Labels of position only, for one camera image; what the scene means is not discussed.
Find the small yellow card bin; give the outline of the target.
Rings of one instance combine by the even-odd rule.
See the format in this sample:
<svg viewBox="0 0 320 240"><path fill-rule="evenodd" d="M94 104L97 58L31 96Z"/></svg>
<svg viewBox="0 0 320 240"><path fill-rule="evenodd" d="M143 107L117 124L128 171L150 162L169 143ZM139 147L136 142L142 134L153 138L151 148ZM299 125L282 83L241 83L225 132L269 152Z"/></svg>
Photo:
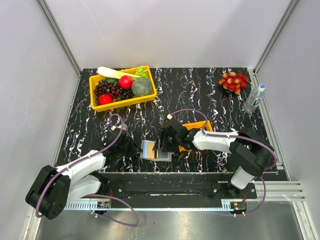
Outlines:
<svg viewBox="0 0 320 240"><path fill-rule="evenodd" d="M203 125L206 123L205 120L203 121L197 121L197 122L191 122L191 123L185 123L185 124L182 124L182 126L186 127L188 130L192 130L192 129L200 129L203 127ZM204 128L206 131L208 132L213 132L213 128L212 128L212 125L211 125L211 122L208 121L207 124L205 125L205 128Z"/></svg>

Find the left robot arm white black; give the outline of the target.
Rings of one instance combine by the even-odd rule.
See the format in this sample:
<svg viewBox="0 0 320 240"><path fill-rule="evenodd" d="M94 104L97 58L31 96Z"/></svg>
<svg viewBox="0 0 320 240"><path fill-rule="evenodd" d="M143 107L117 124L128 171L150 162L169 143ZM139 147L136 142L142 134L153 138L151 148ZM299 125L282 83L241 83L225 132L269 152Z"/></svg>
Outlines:
<svg viewBox="0 0 320 240"><path fill-rule="evenodd" d="M116 127L99 148L79 159L57 167L44 166L27 192L25 202L52 220L75 200L89 195L102 198L111 193L109 179L99 171L115 158L133 158L141 152L130 134Z"/></svg>

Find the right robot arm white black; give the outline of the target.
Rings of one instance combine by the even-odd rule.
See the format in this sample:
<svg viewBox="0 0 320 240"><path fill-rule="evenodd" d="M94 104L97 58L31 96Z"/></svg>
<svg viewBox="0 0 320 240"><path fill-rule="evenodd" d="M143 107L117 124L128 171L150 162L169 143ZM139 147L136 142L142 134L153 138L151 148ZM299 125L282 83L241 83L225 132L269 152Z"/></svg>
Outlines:
<svg viewBox="0 0 320 240"><path fill-rule="evenodd" d="M247 127L233 132L212 132L203 127L188 129L170 119L159 130L153 150L174 153L180 147L229 153L238 165L227 186L227 192L233 198L243 195L248 183L261 177L271 160L277 162L273 147Z"/></svg>

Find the red apple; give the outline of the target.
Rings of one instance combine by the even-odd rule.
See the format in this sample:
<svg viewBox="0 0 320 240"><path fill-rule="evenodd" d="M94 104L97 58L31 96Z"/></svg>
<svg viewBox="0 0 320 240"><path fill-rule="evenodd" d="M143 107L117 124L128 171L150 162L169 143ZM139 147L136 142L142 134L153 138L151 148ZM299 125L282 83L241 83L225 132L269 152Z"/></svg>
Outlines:
<svg viewBox="0 0 320 240"><path fill-rule="evenodd" d="M112 96L107 93L100 95L98 98L99 105L107 105L113 103L113 101L114 99L112 98Z"/></svg>

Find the dark grape bunch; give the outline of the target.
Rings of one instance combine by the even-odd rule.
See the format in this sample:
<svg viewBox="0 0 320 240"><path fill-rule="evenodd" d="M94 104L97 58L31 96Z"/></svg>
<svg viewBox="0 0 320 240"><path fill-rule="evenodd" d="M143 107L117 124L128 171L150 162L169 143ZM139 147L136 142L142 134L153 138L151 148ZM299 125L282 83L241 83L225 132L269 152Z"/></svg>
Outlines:
<svg viewBox="0 0 320 240"><path fill-rule="evenodd" d="M125 89L123 91L123 95L121 96L120 100L121 101L124 101L124 100L129 100L129 99L132 99L134 97L134 94L132 92L131 89Z"/></svg>

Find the green melon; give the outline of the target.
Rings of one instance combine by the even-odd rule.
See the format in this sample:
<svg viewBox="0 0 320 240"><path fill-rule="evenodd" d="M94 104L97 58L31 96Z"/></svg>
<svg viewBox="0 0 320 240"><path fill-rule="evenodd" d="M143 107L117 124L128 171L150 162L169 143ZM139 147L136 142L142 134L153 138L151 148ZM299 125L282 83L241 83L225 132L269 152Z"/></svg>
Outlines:
<svg viewBox="0 0 320 240"><path fill-rule="evenodd" d="M131 85L131 90L134 96L143 97L152 93L153 86L148 78L138 77L133 81Z"/></svg>

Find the purple grape bunch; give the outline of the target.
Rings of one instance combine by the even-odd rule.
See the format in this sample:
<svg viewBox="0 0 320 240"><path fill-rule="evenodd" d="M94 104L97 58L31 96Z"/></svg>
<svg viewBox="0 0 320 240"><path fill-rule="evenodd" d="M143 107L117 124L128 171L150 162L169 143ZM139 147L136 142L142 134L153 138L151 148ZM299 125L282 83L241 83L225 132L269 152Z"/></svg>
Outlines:
<svg viewBox="0 0 320 240"><path fill-rule="evenodd" d="M98 85L95 86L94 98L99 99L104 94L110 95L113 99L119 99L124 94L124 89L120 86L118 81L111 81L108 79L100 80Z"/></svg>

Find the red pomegranate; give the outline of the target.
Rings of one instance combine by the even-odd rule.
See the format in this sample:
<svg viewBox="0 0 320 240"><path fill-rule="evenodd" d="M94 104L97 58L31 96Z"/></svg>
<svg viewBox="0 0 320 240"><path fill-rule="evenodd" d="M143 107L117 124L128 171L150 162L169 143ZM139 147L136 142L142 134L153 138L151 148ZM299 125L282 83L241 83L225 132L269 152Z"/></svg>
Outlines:
<svg viewBox="0 0 320 240"><path fill-rule="evenodd" d="M132 87L133 79L128 75L124 75L119 79L118 83L123 89L129 90Z"/></svg>

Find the green avocado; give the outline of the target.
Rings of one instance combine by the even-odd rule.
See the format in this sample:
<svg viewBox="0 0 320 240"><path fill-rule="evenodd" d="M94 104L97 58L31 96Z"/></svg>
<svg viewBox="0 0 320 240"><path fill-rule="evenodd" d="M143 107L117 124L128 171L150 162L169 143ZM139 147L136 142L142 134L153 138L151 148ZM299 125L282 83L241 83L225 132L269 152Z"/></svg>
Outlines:
<svg viewBox="0 0 320 240"><path fill-rule="evenodd" d="M106 77L105 81L109 84L115 84L116 82L118 82L119 80L117 78L112 78L112 77Z"/></svg>

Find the green lettuce leaf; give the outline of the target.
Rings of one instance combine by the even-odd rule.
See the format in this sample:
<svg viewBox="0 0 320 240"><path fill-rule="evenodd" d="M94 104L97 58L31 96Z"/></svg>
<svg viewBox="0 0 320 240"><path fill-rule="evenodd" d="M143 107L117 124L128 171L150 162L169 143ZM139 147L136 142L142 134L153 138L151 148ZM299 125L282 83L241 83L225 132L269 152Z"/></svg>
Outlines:
<svg viewBox="0 0 320 240"><path fill-rule="evenodd" d="M136 69L135 75L149 79L148 69L145 68L143 65L139 66L139 67Z"/></svg>

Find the large yellow fruit bin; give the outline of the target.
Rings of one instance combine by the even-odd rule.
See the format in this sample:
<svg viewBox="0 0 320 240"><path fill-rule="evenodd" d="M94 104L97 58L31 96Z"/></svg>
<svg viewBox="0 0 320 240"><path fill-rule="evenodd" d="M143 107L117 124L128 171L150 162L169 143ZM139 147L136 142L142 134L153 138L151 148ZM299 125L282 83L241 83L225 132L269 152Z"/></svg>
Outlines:
<svg viewBox="0 0 320 240"><path fill-rule="evenodd" d="M153 101L157 96L157 89L152 77L152 73L150 70L150 67L148 65L143 65L143 69L147 70L148 78L150 79L150 82L152 84L152 92L149 95L145 96L135 96L131 99L126 100L120 100L113 103L105 104L105 105L97 105L96 104L96 98L94 94L94 90L96 86L98 85L99 81L103 80L105 77L102 75L93 75L89 77L89 90L90 90L90 104L91 108L97 112L103 112L108 111L112 109L117 109L121 107L126 107L130 105L135 105L143 102Z"/></svg>

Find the white green leek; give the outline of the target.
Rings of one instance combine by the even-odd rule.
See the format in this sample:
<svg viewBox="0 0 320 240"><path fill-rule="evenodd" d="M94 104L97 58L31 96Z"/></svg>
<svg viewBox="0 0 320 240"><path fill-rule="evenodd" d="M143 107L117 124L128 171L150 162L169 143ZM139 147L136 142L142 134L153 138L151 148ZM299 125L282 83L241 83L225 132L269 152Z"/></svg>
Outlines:
<svg viewBox="0 0 320 240"><path fill-rule="evenodd" d="M123 76L129 76L132 79L139 78L138 75L121 72L121 71L114 70L114 69L107 68L107 67L103 67L103 66L98 67L96 72L98 75L104 76L106 78L120 79Z"/></svg>

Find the red lychee bunch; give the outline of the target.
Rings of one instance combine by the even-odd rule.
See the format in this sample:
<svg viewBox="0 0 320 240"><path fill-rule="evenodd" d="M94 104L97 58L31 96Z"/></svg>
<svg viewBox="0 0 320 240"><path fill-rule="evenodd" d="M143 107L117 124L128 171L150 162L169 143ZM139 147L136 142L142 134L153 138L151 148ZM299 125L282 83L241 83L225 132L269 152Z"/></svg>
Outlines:
<svg viewBox="0 0 320 240"><path fill-rule="evenodd" d="M249 77L241 72L224 73L218 83L230 93L239 95L248 86Z"/></svg>

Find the clear water bottle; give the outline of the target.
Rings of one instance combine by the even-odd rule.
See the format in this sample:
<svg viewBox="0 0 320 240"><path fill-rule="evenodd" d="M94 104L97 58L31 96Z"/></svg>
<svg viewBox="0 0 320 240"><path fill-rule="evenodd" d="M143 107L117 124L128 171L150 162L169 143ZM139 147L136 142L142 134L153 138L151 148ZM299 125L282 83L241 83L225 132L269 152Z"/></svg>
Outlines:
<svg viewBox="0 0 320 240"><path fill-rule="evenodd" d="M246 102L243 104L242 109L251 115L264 99L266 95L265 90L266 86L264 84L254 87L247 97Z"/></svg>

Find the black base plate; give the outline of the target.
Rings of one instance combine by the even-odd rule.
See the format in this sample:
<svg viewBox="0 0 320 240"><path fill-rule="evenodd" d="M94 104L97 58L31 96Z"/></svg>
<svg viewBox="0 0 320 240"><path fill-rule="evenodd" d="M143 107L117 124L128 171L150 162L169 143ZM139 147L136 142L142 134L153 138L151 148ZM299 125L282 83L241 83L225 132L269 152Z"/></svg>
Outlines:
<svg viewBox="0 0 320 240"><path fill-rule="evenodd" d="M229 173L103 172L100 194L111 194L135 209L219 208L222 200L256 200L253 183L231 185Z"/></svg>

